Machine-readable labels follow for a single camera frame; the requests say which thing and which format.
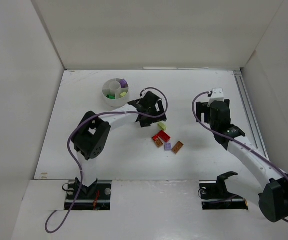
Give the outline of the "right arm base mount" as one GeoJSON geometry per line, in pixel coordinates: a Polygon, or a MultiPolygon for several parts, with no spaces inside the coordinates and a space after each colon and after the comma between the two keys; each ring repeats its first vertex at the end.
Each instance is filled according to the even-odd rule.
{"type": "Polygon", "coordinates": [[[242,197],[227,191],[225,180],[237,173],[229,171],[215,180],[200,180],[198,196],[204,211],[214,210],[248,210],[247,202],[242,197]]]}

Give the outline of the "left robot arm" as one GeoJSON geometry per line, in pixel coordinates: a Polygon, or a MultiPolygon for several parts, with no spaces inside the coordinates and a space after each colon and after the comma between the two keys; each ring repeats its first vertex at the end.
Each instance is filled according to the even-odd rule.
{"type": "Polygon", "coordinates": [[[127,102],[113,111],[94,113],[88,111],[67,140],[67,150],[76,162],[80,177],[75,179],[76,195],[92,195],[97,187],[94,167],[96,158],[104,150],[111,131],[131,123],[139,123],[141,128],[165,121],[168,100],[144,89],[140,98],[127,102]]]}

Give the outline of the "purple butterfly curved lego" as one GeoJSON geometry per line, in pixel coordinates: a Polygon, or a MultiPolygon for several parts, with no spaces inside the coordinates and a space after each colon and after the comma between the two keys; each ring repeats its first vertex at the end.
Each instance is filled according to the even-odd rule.
{"type": "Polygon", "coordinates": [[[122,88],[124,88],[124,87],[127,85],[127,81],[126,81],[125,79],[121,79],[121,80],[119,81],[119,83],[120,83],[120,86],[121,86],[122,88]]]}

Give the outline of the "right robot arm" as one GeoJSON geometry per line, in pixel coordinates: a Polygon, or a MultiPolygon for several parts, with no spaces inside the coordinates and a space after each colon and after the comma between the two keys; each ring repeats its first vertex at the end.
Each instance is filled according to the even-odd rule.
{"type": "Polygon", "coordinates": [[[256,204],[268,221],[288,223],[288,174],[263,157],[245,133],[231,124],[229,100],[198,102],[193,99],[192,112],[196,121],[211,132],[215,141],[236,157],[257,181],[257,185],[251,187],[234,180],[239,174],[229,171],[217,177],[217,194],[222,198],[243,197],[256,204]]]}

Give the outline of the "brown lego plate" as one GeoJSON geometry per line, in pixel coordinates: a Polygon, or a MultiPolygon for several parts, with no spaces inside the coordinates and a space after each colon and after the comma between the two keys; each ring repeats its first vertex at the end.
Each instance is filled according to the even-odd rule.
{"type": "Polygon", "coordinates": [[[163,146],[163,143],[161,142],[159,138],[154,140],[154,144],[156,145],[157,148],[160,148],[161,146],[163,146]]]}
{"type": "Polygon", "coordinates": [[[176,154],[181,148],[182,148],[183,144],[178,141],[175,143],[175,145],[172,147],[171,151],[176,154]]]}

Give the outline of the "lavender 2x2 lego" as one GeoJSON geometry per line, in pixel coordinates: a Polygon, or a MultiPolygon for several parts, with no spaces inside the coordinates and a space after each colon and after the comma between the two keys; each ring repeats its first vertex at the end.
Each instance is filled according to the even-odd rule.
{"type": "Polygon", "coordinates": [[[171,143],[166,142],[164,143],[164,151],[169,151],[172,149],[171,143]]]}

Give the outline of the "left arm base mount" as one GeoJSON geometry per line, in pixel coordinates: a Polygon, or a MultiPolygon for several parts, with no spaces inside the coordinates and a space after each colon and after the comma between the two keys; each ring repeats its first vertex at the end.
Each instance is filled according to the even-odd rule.
{"type": "MultiPolygon", "coordinates": [[[[76,196],[79,187],[79,180],[65,183],[62,190],[66,193],[64,209],[69,210],[76,196]]],[[[97,180],[89,187],[82,186],[82,189],[75,201],[72,210],[74,211],[108,211],[110,210],[112,181],[97,180]]]]}

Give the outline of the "small red curved lego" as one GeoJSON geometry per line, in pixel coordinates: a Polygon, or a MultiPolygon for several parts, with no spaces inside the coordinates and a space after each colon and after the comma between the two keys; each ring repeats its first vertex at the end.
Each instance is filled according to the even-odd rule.
{"type": "Polygon", "coordinates": [[[159,139],[159,138],[158,138],[158,135],[157,135],[157,134],[152,137],[152,140],[153,140],[154,142],[157,141],[158,139],[159,139]]]}

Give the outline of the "red lego brick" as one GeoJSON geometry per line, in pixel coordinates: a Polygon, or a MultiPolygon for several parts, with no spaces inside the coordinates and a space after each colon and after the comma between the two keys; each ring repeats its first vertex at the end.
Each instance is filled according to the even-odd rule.
{"type": "Polygon", "coordinates": [[[171,137],[167,133],[165,133],[163,130],[159,131],[157,133],[157,136],[165,143],[167,143],[171,139],[171,137]]]}

